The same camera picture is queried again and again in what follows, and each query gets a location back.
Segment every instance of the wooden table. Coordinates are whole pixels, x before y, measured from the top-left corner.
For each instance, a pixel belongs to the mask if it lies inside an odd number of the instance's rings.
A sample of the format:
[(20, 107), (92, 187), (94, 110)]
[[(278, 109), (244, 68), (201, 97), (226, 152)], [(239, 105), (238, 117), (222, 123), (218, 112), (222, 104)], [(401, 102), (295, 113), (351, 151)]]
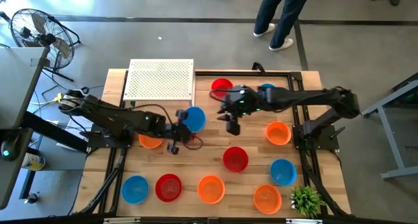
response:
[[(106, 79), (102, 100), (119, 105), (125, 69), (110, 69)], [(317, 71), (302, 71), (305, 90), (322, 89)], [(294, 124), (291, 110), (280, 114), (257, 112), (240, 119), (241, 134), (233, 136), (226, 132), (225, 122), (216, 119), (219, 103), (210, 99), (208, 94), (211, 83), (219, 76), (197, 76), (195, 105), (201, 107), (206, 114), (206, 126), (199, 136), (204, 141), (202, 149), (191, 151), (180, 145), (178, 155), (167, 153), (165, 144), (156, 149), (143, 148), (137, 137), (128, 150), (122, 182), (130, 176), (144, 176), (150, 184), (150, 194), (142, 204), (127, 204), (120, 196), (117, 216), (159, 216), (159, 217), (295, 217), (297, 214), (291, 208), (290, 194), (294, 186), (303, 186), (300, 157), (293, 146), (293, 140), (285, 146), (273, 146), (265, 136), (265, 128), (272, 121), (282, 121), (288, 126)], [(251, 88), (264, 83), (288, 88), (286, 78), (282, 77), (243, 77), (228, 76), (233, 84), (245, 84)], [(187, 103), (162, 103), (171, 118), (175, 119), (176, 109), (186, 109)], [(309, 106), (311, 119), (315, 119), (327, 109), (326, 106)], [(142, 108), (164, 114), (156, 107)], [(230, 146), (240, 146), (249, 155), (249, 165), (240, 174), (229, 172), (222, 164), (223, 152)], [(109, 150), (99, 149), (91, 154), (86, 161), (83, 177), (74, 205), (74, 211), (80, 211), (93, 198), (101, 187), (108, 161)], [(344, 186), (344, 180), (339, 162), (335, 155), (328, 151), (317, 151), (322, 181), (325, 188), (340, 207), (350, 213), (349, 203)], [(296, 182), (289, 187), (276, 185), (269, 176), (270, 164), (278, 159), (290, 160), (297, 168)], [(183, 191), (174, 202), (160, 201), (154, 191), (159, 177), (173, 173), (180, 177)], [(199, 180), (208, 174), (219, 176), (225, 183), (224, 198), (218, 204), (205, 204), (197, 195)], [(272, 184), (278, 188), (282, 197), (281, 209), (274, 215), (261, 214), (253, 204), (253, 194), (262, 184)], [(110, 188), (107, 207), (113, 197), (113, 187)]]

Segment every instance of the electric fan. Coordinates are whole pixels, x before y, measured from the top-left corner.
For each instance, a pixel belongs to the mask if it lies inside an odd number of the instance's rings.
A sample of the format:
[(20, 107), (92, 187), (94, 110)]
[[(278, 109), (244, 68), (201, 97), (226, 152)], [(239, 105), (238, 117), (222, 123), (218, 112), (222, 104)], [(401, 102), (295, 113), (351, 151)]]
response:
[[(66, 67), (74, 57), (74, 44), (79, 43), (78, 35), (62, 25), (53, 16), (39, 10), (25, 8), (16, 12), (10, 21), (10, 30), (20, 47), (49, 46), (47, 56), (49, 67)], [(67, 31), (78, 38), (74, 43)]]

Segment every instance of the red bowl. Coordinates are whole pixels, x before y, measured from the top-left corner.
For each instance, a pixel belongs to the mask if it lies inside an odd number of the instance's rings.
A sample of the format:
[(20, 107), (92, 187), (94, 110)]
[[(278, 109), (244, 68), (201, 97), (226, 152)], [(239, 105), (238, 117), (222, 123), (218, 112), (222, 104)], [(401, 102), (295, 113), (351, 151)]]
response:
[(223, 164), (232, 172), (241, 172), (248, 165), (247, 152), (239, 147), (233, 146), (223, 154)]
[[(228, 90), (233, 88), (233, 83), (226, 78), (218, 78), (212, 83), (212, 90), (215, 89), (224, 89)], [(214, 95), (216, 97), (224, 97), (226, 96), (227, 92), (224, 91), (214, 91)]]
[(171, 202), (182, 192), (182, 181), (174, 174), (162, 175), (155, 184), (155, 194), (164, 202)]

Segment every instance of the green plant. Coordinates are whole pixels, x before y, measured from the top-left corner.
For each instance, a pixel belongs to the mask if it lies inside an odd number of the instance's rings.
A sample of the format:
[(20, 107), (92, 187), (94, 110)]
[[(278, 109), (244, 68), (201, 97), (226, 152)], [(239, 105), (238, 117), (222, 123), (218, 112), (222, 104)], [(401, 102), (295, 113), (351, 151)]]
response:
[(321, 195), (311, 187), (295, 187), (291, 195), (292, 205), (298, 213), (315, 218), (321, 205), (326, 205)]

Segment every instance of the concrete floor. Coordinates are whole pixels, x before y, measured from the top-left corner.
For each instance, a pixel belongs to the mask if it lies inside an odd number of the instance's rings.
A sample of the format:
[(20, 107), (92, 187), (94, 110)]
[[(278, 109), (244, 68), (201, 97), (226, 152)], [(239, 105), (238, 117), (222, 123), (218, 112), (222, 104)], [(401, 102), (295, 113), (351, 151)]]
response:
[[(308, 0), (301, 20), (417, 21), (417, 0), (402, 0), (398, 7), (388, 0)], [(31, 7), (50, 14), (145, 18), (249, 18), (254, 19), (261, 0), (7, 0), (0, 10), (9, 16)], [(281, 5), (276, 13), (280, 17)], [(0, 21), (0, 42), (14, 46), (7, 24)], [(66, 88), (98, 86), (109, 68), (127, 68), (131, 58), (193, 58), (198, 69), (248, 69), (254, 61), (266, 69), (301, 70), (297, 46), (272, 53), (269, 38), (252, 36), (253, 24), (109, 23), (65, 22), (82, 38), (72, 63), (63, 69), (76, 80)], [(417, 72), (417, 26), (302, 25), (306, 59), (310, 70), (319, 71), (324, 86), (351, 88), (364, 109), (388, 94), (397, 83)], [(52, 86), (45, 76), (40, 93)], [(101, 89), (92, 94), (100, 96)], [(55, 89), (47, 99), (64, 92)], [(68, 121), (55, 106), (42, 111), (43, 118)], [(364, 120), (341, 120), (340, 157), (353, 214), (359, 217), (418, 222), (418, 176), (390, 182), (380, 172), (396, 168), (378, 116)], [(398, 124), (394, 131), (402, 131)], [(412, 157), (418, 153), (410, 150)], [(40, 172), (32, 192), (42, 202), (30, 206), (14, 197), (0, 219), (65, 215), (80, 179), (80, 171)], [(25, 215), (17, 210), (25, 208)]]

